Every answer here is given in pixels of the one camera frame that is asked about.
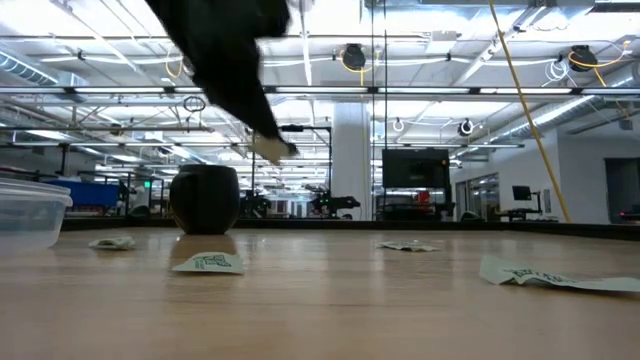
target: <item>crumpled paper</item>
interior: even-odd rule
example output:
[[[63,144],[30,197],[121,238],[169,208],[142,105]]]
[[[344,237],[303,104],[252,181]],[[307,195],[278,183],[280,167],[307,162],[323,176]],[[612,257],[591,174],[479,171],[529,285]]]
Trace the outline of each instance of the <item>crumpled paper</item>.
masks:
[[[380,247],[387,248],[387,249],[401,250],[401,251],[412,251],[412,252],[431,252],[431,251],[440,250],[437,247],[422,244],[417,240],[404,241],[404,242],[385,241],[383,243],[380,243]]]
[[[536,271],[529,266],[485,255],[480,264],[480,277],[496,285],[505,283],[543,283],[561,287],[599,291],[640,292],[640,279],[605,278],[594,280],[574,280],[566,276]]]
[[[202,252],[193,255],[184,263],[174,266],[173,271],[221,272],[244,274],[244,265],[240,255],[221,252]]]
[[[89,247],[100,250],[131,250],[136,242],[130,236],[123,236],[111,239],[100,239],[89,243]]]

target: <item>white paper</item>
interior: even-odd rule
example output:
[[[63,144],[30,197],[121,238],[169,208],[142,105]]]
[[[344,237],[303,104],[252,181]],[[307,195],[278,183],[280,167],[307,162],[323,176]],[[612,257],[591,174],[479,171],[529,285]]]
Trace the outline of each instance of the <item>white paper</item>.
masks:
[[[398,241],[385,241],[380,243],[380,246],[383,248],[394,249],[394,250],[402,250],[402,251],[438,251],[440,249],[424,245],[420,242],[416,241],[406,241],[406,242],[398,242]]]
[[[174,266],[172,270],[244,274],[244,265],[240,255],[230,255],[221,252],[203,252],[193,255],[183,264]]]
[[[89,243],[89,247],[101,250],[131,250],[136,244],[130,236],[119,238],[100,239]]]
[[[482,258],[480,277],[496,285],[508,282],[516,282],[520,285],[537,282],[585,290],[640,292],[639,279],[605,278],[580,281],[562,275],[536,271],[526,265],[502,260],[492,255],[485,255]]]

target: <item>clear plastic container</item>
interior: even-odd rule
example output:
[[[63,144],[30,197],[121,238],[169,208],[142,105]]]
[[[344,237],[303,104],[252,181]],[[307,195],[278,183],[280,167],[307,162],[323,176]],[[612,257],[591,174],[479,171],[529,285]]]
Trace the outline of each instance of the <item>clear plastic container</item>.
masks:
[[[47,248],[58,241],[70,190],[0,179],[0,255]]]

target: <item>monitor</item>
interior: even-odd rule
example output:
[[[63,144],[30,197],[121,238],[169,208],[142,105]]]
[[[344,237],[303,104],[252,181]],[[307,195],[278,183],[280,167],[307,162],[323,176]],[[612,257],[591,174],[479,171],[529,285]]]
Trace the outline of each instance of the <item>monitor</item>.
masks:
[[[531,188],[528,186],[513,186],[513,200],[531,201]]]
[[[382,186],[385,188],[446,188],[449,151],[386,149],[382,151]]]

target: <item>red object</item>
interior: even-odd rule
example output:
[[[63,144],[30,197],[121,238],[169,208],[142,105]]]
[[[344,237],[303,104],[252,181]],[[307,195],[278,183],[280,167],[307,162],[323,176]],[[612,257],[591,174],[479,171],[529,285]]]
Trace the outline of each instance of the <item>red object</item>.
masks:
[[[429,203],[429,199],[431,198],[431,194],[428,191],[420,191],[418,195],[416,195],[416,201],[419,204],[427,204]]]

